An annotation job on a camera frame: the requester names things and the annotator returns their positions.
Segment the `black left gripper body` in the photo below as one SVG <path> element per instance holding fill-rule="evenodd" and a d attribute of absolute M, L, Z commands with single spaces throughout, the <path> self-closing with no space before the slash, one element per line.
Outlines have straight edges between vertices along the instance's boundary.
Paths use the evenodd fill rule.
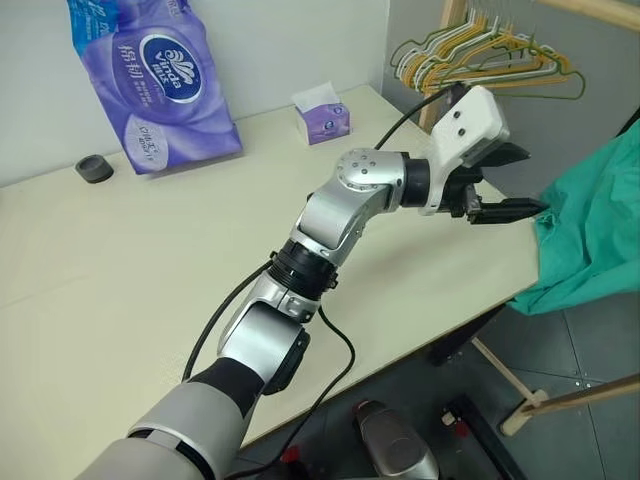
<path fill-rule="evenodd" d="M 480 167 L 457 167 L 446 180 L 442 194 L 442 211 L 452 218 L 466 216 L 468 221 L 481 221 L 483 207 L 475 185 L 484 179 Z"/>

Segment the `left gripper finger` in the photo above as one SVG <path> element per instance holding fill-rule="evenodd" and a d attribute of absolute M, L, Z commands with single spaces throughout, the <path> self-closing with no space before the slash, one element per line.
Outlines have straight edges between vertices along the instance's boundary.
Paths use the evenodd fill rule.
<path fill-rule="evenodd" d="M 548 209 L 548 205 L 532 198 L 506 198 L 497 203 L 480 202 L 468 212 L 468 221 L 474 225 L 510 224 L 534 217 Z"/>
<path fill-rule="evenodd" d="M 526 149 L 512 142 L 504 142 L 484 155 L 476 165 L 479 168 L 498 168 L 527 160 L 530 157 L 531 154 Z"/>

